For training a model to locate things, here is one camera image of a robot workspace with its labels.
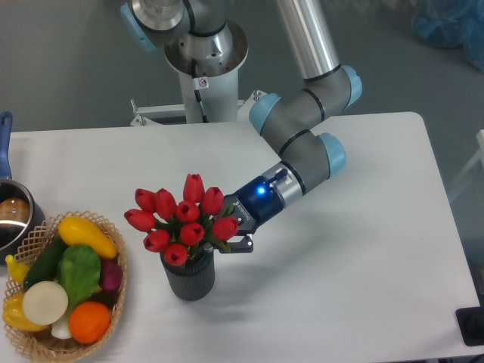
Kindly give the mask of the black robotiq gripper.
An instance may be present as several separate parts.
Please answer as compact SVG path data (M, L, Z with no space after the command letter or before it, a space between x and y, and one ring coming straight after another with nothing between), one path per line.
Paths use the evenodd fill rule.
M233 194L224 197L224 207L232 206L229 216L238 220L237 236L242 239L237 242L227 242L228 250L214 247L206 243L206 251L212 253L218 250L221 254L251 253L254 243L253 235L256 229L272 219L283 210L284 203L279 194L270 185L265 176L258 176L252 181L236 190Z

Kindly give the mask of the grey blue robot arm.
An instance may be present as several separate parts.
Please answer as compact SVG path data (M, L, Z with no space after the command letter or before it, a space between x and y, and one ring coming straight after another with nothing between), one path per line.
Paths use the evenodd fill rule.
M279 162L228 196L189 175L181 206L161 191L157 213L128 215L132 226L146 229L147 249L174 263L213 250L251 252L260 225L346 164L341 143L312 130L360 97L361 80L340 63L317 1L279 1L277 9L305 85L290 100L275 93L256 97L249 120ZM145 51L164 50L179 76L188 123L236 118L238 70L248 44L220 1L128 1L120 13Z

